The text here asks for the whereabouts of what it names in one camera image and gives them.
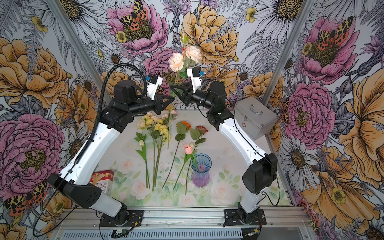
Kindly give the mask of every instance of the orange gerbera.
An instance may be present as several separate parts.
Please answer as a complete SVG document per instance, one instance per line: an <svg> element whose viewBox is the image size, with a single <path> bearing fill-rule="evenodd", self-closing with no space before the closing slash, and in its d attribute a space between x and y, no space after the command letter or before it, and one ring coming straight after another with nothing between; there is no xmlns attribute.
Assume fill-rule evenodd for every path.
<svg viewBox="0 0 384 240"><path fill-rule="evenodd" d="M189 129L191 129L191 124L187 123L186 121L180 121L182 124L184 124L184 126L187 128L187 131Z"/></svg>

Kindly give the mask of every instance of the bandage box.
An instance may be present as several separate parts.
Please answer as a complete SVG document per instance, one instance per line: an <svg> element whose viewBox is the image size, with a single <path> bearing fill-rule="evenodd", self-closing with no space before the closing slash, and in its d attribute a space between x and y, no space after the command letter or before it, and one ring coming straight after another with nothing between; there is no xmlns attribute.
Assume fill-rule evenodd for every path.
<svg viewBox="0 0 384 240"><path fill-rule="evenodd" d="M93 185L99 187L103 193L110 194L112 191L113 171L105 170L94 172L89 181Z"/></svg>

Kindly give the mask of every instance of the black cable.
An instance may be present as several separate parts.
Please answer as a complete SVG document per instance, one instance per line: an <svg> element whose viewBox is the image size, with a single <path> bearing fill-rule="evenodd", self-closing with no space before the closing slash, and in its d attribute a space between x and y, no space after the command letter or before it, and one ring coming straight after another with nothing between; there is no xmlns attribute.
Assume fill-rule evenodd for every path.
<svg viewBox="0 0 384 240"><path fill-rule="evenodd" d="M87 142L85 143L84 147L81 148L81 150L80 150L80 152L79 152L77 158L76 158L75 161L73 162L72 167L71 167L70 170L67 172L67 174L64 176L63 180L61 181L61 183L60 183L59 185L61 185L61 184L63 183L64 179L68 176L68 174L69 174L70 172L72 172L72 169L74 168L74 166L75 166L76 164L79 163L79 161L80 161L81 157L83 156L84 152L86 151L86 149L88 148L88 146L89 146L90 143L92 142L92 140L93 140L93 138L94 138L94 136L95 136L95 134L96 134L96 130L97 130L98 124L99 124L99 122L100 122L101 112L102 112L102 110L103 110L104 93L105 93L105 88L107 87L108 79L109 79L109 77L112 75L112 73L113 73L114 70L116 70L117 68L122 67L122 66L125 66L125 67L129 68L130 70L134 70L134 71L138 72L138 73L141 75L141 77L142 77L142 79L143 79L143 84L144 84L144 91L143 91L143 93L142 93L142 95L141 95L141 99L146 95L146 93L147 93L147 80L145 79L145 76L144 76L143 72L142 72L139 68L137 68L136 66L134 66L134 65L132 65L132 64L129 64L129 63L119 63L119 64L113 66L113 67L108 71L106 77L104 78L103 86L101 87L101 91L100 91L100 99L99 99L99 105L98 105L97 115L96 115L96 119L95 119L95 121L94 121L94 126L93 126L93 129L92 129L91 135L90 135L89 138L87 139ZM53 195L49 198L49 200L48 200L47 204L45 205L44 209L40 212L39 217L36 219L35 223L33 224L33 229L32 229L32 234L33 234L33 236L35 236L35 237L40 237L40 236L43 236L44 234L46 234L46 233L52 231L52 230L55 229L58 225L60 225L60 224L62 223L62 221L63 221L63 220L64 220L64 219L65 219L65 218L66 218L66 217L67 217L67 216L68 216L68 215L69 215L75 208L78 207L78 206L77 206L77 207L75 207L74 209L72 209L72 210L68 213L68 215L65 216L65 218L63 218L63 220L62 220L58 225L56 225L53 229L51 229L50 231L48 231L48 232L46 232L46 233L44 233L44 234L42 234L42 235L36 235L36 234L35 234L35 231L36 231L36 225L37 225L37 222L38 222L38 220L40 219L40 217L41 217L41 215L43 214L43 212L45 211L46 206L47 206L48 203L52 200L53 196L54 196L56 193L57 193L57 189L53 192Z"/></svg>
<svg viewBox="0 0 384 240"><path fill-rule="evenodd" d="M272 162L269 160L268 156L262 156L258 151L256 151L256 149L252 146L252 144L250 144L248 142L248 140L243 136L243 134L241 134L241 132L239 131L239 129L237 128L237 125L236 125L236 121L235 121L235 118L233 118L233 124L235 125L236 127L236 130L240 133L240 135L243 137L243 139L249 144L249 146L251 146L251 148L257 153L259 154L262 158L264 158L265 160L267 160L267 162L271 165L271 167L273 168L273 170L275 171L275 175L276 175L276 179L277 179L277 170L275 169L275 167L272 165ZM269 195L266 193L266 192L262 192L266 194L266 196L268 197L269 201L271 202L271 204L273 206L277 206L280 202L280 184L279 184L279 180L277 179L277 187L279 189L279 198L277 199L277 203L276 204L273 204L272 201L271 201L271 198L269 197Z"/></svg>
<svg viewBox="0 0 384 240"><path fill-rule="evenodd" d="M76 208L78 208L78 207L80 207L79 205L77 205L76 207L74 207L56 226L54 226L54 228L52 228L51 230L49 230L49 231L47 231L47 232L45 232L45 233L43 233L43 234L40 234L40 235L35 235L35 232L34 231L32 231L33 232L33 236L35 236L35 237L41 237L41 236L43 236L43 235L45 235L45 234L47 234L47 233L49 233L49 232L51 232L51 231L53 231L55 228L57 228L58 226L60 226L60 224L69 216L69 214L71 213L71 212L73 212L73 210L75 210Z"/></svg>
<svg viewBox="0 0 384 240"><path fill-rule="evenodd" d="M208 117L204 116L204 114L201 112L201 110L200 110L200 108L199 108L199 106L197 104L196 104L196 107L200 111L201 115L203 115L203 117L208 118Z"/></svg>

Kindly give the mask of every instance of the floral tablecloth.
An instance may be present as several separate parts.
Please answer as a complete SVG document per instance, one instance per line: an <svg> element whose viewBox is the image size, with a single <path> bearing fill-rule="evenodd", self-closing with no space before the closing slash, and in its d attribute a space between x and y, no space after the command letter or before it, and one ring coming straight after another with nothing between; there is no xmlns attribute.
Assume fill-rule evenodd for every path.
<svg viewBox="0 0 384 240"><path fill-rule="evenodd" d="M207 119L198 111L178 111L178 117L171 122L170 134L171 141L169 149L164 145L161 152L160 164L157 175L156 188L152 188L153 172L153 144L152 140L146 140L148 171L151 182L151 188L146 188L145 163L142 157L135 151L140 149L139 144L134 140L136 137L137 122L140 118L135 118L124 132L115 140L108 151L102 157L96 171L111 169L114 171L114 180L111 196L122 201L127 206L236 206L244 195L245 186L241 180L247 166L241 155L233 145L216 129L211 126ZM187 121L196 127L202 125L208 129L204 135L207 139L199 144L198 153L207 154L212 160L212 167L209 170L209 183L205 187L196 187L191 182L192 169L189 169L188 183L187 164L176 183L176 179L182 167L184 147L192 138L189 133L186 138L180 142L178 151L175 153L177 141L175 140L176 123L178 121ZM256 143L270 153L265 138L262 137ZM164 181L170 170L174 157L175 163L169 175L167 183L163 187ZM279 205L289 205L289 200L285 194L282 182L280 181L281 199ZM275 203L278 198L277 182L273 182L267 190L272 201ZM270 205L265 198L260 205Z"/></svg>

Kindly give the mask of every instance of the white rosebud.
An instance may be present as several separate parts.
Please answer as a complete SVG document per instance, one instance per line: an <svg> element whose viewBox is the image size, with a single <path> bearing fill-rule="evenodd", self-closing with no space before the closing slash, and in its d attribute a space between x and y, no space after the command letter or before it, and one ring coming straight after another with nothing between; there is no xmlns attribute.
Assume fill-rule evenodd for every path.
<svg viewBox="0 0 384 240"><path fill-rule="evenodd" d="M187 46L185 54L196 63L201 63L201 52L195 46Z"/></svg>
<svg viewBox="0 0 384 240"><path fill-rule="evenodd" d="M169 67L172 71L178 72L184 67L184 56L180 53L174 53L171 58L169 58Z"/></svg>

